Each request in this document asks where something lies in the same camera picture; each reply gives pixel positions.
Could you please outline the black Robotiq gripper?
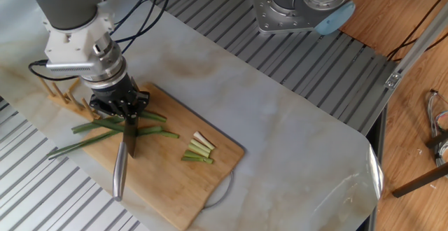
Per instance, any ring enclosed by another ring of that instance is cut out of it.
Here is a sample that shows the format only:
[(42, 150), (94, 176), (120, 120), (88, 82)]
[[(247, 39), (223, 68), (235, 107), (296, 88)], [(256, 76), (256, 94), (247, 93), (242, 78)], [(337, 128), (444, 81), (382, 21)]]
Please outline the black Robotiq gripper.
[(90, 106), (109, 116), (139, 116), (147, 107), (150, 93), (139, 91), (132, 81), (89, 83), (92, 89)]

